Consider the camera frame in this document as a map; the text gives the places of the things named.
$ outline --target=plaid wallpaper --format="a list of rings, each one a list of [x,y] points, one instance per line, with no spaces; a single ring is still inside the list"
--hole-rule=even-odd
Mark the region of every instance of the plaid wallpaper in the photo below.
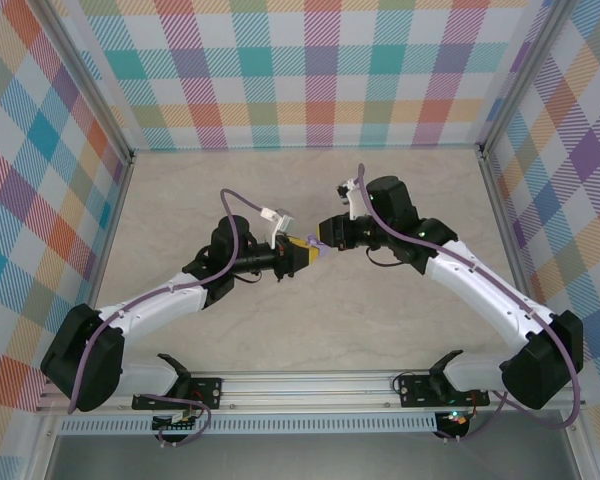
[[[518,55],[516,55],[515,60],[511,64],[509,72],[505,77],[505,81],[500,87],[500,90],[498,91],[498,96],[493,102],[491,110],[489,110],[489,115],[487,115],[487,120],[482,126],[482,130],[480,130],[480,135],[478,136],[476,143],[483,143],[487,134],[489,133],[489,130],[491,130],[491,125],[493,125],[493,121],[500,112],[502,102],[504,101],[506,96],[509,95],[513,84],[516,82],[518,74],[520,73],[520,67],[522,67],[523,63],[527,59],[527,56],[531,51],[531,46],[536,41],[540,30],[542,30],[544,22],[546,21],[547,16],[549,15],[549,11],[551,10],[551,6],[553,5],[553,3],[554,0],[543,0],[542,6],[538,10],[536,18],[533,20],[533,24],[527,32],[527,36],[525,37],[524,42],[522,42],[522,46],[518,51]]]
[[[89,294],[122,172],[25,1],[0,0],[0,479],[25,463],[37,367]]]
[[[600,0],[580,1],[491,159],[536,298],[584,321],[600,461]]]
[[[157,150],[472,144],[541,3],[54,0],[128,137]]]

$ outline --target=purple cable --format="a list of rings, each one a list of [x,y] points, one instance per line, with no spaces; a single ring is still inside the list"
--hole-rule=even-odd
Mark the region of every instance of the purple cable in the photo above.
[[[565,348],[564,344],[562,343],[562,341],[560,340],[558,335],[540,317],[540,315],[535,313],[529,305],[527,305],[524,301],[520,300],[516,295],[513,294],[513,292],[511,292],[511,290],[509,290],[505,285],[500,283],[496,278],[493,277],[493,275],[489,274],[489,272],[485,271],[484,269],[482,269],[480,267],[474,267],[474,265],[471,261],[467,260],[466,258],[462,257],[461,255],[459,255],[455,252],[452,252],[451,250],[449,250],[447,248],[436,245],[435,243],[421,240],[419,238],[408,237],[399,232],[396,232],[389,225],[384,223],[382,221],[382,219],[380,218],[380,216],[373,209],[373,204],[371,203],[371,199],[369,198],[369,192],[367,192],[367,187],[364,183],[364,172],[365,172],[364,164],[361,163],[360,165],[358,165],[358,179],[357,180],[358,180],[358,185],[360,187],[360,192],[362,193],[362,199],[364,200],[364,204],[367,207],[367,210],[369,210],[369,213],[371,214],[373,219],[376,221],[376,223],[378,225],[380,225],[380,228],[382,228],[385,232],[387,232],[388,234],[394,236],[395,238],[397,238],[399,240],[402,240],[402,241],[408,242],[408,243],[412,243],[414,245],[420,245],[421,247],[431,248],[433,250],[436,250],[444,255],[447,255],[447,256],[453,258],[454,260],[457,260],[458,262],[460,262],[461,264],[463,264],[469,268],[473,268],[474,271],[476,271],[477,273],[482,275],[485,279],[487,279],[489,282],[491,282],[498,290],[500,290],[509,299],[511,299],[514,303],[516,303],[516,305],[518,305],[518,307],[520,307],[525,313],[529,314],[531,316],[531,318],[533,318],[536,322],[538,322],[538,324],[547,332],[547,334],[549,335],[551,340],[555,343],[556,347],[560,351],[560,355],[562,355],[562,359],[564,360],[565,364],[567,365],[567,370],[569,371],[569,376],[571,377],[571,383],[573,385],[573,409],[571,410],[571,414],[569,415],[569,417],[564,422],[556,424],[556,423],[545,421],[541,418],[536,417],[535,415],[533,415],[532,413],[530,413],[524,407],[518,405],[517,403],[512,402],[511,400],[508,400],[506,398],[506,396],[503,398],[502,396],[500,396],[499,393],[494,392],[496,394],[496,396],[498,396],[498,398],[501,399],[500,406],[503,406],[506,403],[507,405],[512,406],[516,410],[524,412],[525,414],[529,415],[531,418],[533,418],[539,424],[543,425],[546,428],[550,428],[550,429],[567,428],[568,426],[573,424],[573,422],[576,421],[576,418],[578,418],[578,414],[580,413],[580,383],[578,382],[578,372],[576,372],[576,367],[573,364],[571,357],[569,356],[569,352],[567,352],[567,349]]]
[[[178,290],[184,290],[186,288],[199,287],[200,285],[213,282],[214,280],[217,280],[218,278],[226,274],[229,270],[231,270],[231,267],[233,267],[233,264],[236,262],[236,258],[238,258],[239,248],[238,227],[236,226],[236,221],[234,220],[233,214],[231,213],[231,209],[229,208],[229,203],[227,203],[227,194],[234,196],[235,198],[244,202],[246,205],[253,208],[254,210],[262,210],[261,207],[258,207],[256,204],[250,202],[242,195],[234,192],[233,190],[229,190],[228,188],[223,188],[222,190],[220,190],[220,200],[222,201],[222,206],[224,207],[225,212],[227,212],[227,217],[229,218],[229,225],[231,226],[231,234],[233,236],[233,253],[231,254],[229,263],[227,263],[227,265],[225,265],[225,267],[218,273],[216,273],[215,275],[211,275],[210,277],[207,277],[204,280],[196,280],[195,282],[184,283],[182,285],[175,286],[173,289],[174,292]],[[148,300],[150,298],[155,297],[156,295],[160,295],[161,293],[169,291],[169,287],[162,287],[158,288],[157,290],[147,292],[144,295],[141,295],[135,300],[126,304],[124,307],[122,307],[121,310],[123,312],[128,312],[133,307],[144,302],[145,300]],[[91,355],[91,350],[93,350],[93,346],[95,345],[96,340],[98,339],[100,334],[102,334],[102,332],[105,330],[105,328],[107,328],[109,324],[119,316],[120,311],[116,311],[115,313],[113,313],[109,318],[107,318],[104,322],[100,324],[100,326],[96,329],[95,332],[93,332],[93,335],[91,335],[91,338],[87,342],[87,346],[85,347],[84,352],[82,353],[82,357],[80,358],[80,363],[78,364],[78,370],[76,371],[76,379],[73,383],[73,390],[71,391],[71,402],[69,402],[69,409],[67,410],[67,413],[69,415],[71,415],[76,409],[76,404],[78,403],[78,396],[80,395],[80,387],[82,386],[82,377],[84,375],[84,369],[87,364],[87,359],[89,358],[89,355]]]
[[[146,398],[151,398],[152,400],[157,400],[159,402],[172,402],[172,403],[182,403],[184,405],[192,405],[194,407],[198,407],[201,408],[202,410],[204,410],[207,413],[207,419],[204,422],[204,425],[202,426],[202,428],[200,430],[198,430],[196,433],[192,433],[191,435],[187,435],[187,437],[185,437],[183,440],[175,443],[175,442],[167,442],[164,438],[162,438],[162,432],[164,431],[165,427],[162,427],[158,430],[158,440],[160,440],[160,442],[162,442],[162,445],[171,445],[173,448],[177,448],[177,447],[182,447],[184,445],[186,445],[187,443],[191,443],[194,440],[197,440],[198,438],[200,438],[200,436],[204,433],[204,431],[209,428],[209,425],[211,425],[211,409],[209,407],[207,407],[204,403],[202,402],[196,402],[195,400],[188,400],[186,398],[171,398],[171,397],[161,397],[160,395],[142,395],[143,397]]]

